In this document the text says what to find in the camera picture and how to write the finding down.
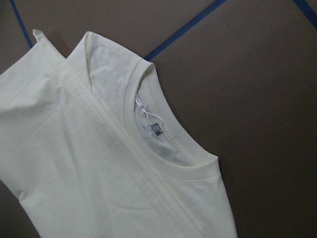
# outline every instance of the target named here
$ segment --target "hang tag string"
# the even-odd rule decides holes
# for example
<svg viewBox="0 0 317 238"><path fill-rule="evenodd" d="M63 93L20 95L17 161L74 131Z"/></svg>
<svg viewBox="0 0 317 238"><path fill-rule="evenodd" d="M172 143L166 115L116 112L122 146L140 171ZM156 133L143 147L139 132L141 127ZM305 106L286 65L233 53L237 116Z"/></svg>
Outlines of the hang tag string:
<svg viewBox="0 0 317 238"><path fill-rule="evenodd" d="M161 121L161 123L162 123L162 130L164 130L164 122L163 122L163 120L162 120L158 115L155 115L155 114L153 114L153 113L149 113L149 112L147 112L147 111L144 109L144 105L141 103L140 97L139 97L138 94L137 94L137 96L136 96L135 102L139 105L140 110L143 111L143 112L147 115L148 119L150 120L150 122L151 122L152 124L153 124L153 122L152 122L151 118L149 117L149 115L158 118L158 119Z"/></svg>

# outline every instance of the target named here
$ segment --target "cream t-shirt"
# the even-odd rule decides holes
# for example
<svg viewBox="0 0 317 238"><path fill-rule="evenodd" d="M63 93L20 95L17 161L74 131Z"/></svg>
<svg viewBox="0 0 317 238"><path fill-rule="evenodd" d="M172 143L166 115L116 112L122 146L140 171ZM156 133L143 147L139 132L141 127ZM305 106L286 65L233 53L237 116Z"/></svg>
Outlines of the cream t-shirt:
<svg viewBox="0 0 317 238"><path fill-rule="evenodd" d="M178 123L155 66L93 32L68 58L33 34L0 76L0 179L40 236L235 238L218 157Z"/></svg>

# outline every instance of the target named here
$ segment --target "cardboard surface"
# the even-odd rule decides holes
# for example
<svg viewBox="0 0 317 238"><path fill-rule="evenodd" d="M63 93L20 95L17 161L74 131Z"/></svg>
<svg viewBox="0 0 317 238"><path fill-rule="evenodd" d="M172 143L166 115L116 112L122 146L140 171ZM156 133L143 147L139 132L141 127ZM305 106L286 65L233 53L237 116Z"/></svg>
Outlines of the cardboard surface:
<svg viewBox="0 0 317 238"><path fill-rule="evenodd" d="M27 44L2 4L0 50L12 56L1 57L4 71ZM16 4L33 42L38 28L64 56L94 31L144 57L210 2ZM176 118L219 156L238 236L317 237L317 30L297 6L228 0L152 62ZM36 237L16 198L0 191L0 237Z"/></svg>

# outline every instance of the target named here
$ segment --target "blue line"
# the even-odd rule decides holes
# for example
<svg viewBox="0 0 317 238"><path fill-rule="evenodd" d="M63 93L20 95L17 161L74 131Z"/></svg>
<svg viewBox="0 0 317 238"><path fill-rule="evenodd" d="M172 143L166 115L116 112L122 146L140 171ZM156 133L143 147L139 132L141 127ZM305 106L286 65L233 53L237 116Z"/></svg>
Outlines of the blue line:
<svg viewBox="0 0 317 238"><path fill-rule="evenodd" d="M303 12L303 14L308 18L311 24L317 29L317 14L308 5L305 0L293 0L293 2L298 6L298 8Z"/></svg>
<svg viewBox="0 0 317 238"><path fill-rule="evenodd" d="M17 8L16 5L15 5L14 0L10 0L10 3L11 3L11 6L12 6L12 8L13 8L13 11L14 11L14 13L15 13L16 19L18 20L18 22L19 22L19 24L20 24L20 27L21 27L21 29L22 29L22 31L23 31L24 37L25 37L26 41L28 42L29 47L32 48L32 47L33 47L33 44L32 44L31 38L30 38L30 36L29 36L29 34L28 34L28 32L27 32L25 26L24 26L24 23L23 23L23 21L22 21L22 18L21 18L21 16L20 16L20 13L19 13L19 11L18 11L18 8Z"/></svg>
<svg viewBox="0 0 317 238"><path fill-rule="evenodd" d="M145 60L150 61L155 56L157 56L161 51L167 48L170 44L176 41L179 37L185 34L188 30L190 30L193 26L195 26L198 22L208 16L212 11L214 11L217 7L223 4L226 0L215 0L212 4L206 7L201 13L191 19L188 23L183 25L178 31L176 31L173 35L171 35L167 40L165 40L162 44L157 46L154 50L152 50L147 56L144 57Z"/></svg>

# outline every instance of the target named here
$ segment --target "clothing label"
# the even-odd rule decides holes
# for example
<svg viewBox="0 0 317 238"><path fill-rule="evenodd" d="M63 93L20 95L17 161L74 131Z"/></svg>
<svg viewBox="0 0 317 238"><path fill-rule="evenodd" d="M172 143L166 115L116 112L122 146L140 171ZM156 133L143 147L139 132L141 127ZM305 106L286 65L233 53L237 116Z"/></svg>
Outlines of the clothing label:
<svg viewBox="0 0 317 238"><path fill-rule="evenodd" d="M162 129L158 123L154 123L153 125L151 125L151 128L155 132L156 135L159 135L162 133Z"/></svg>

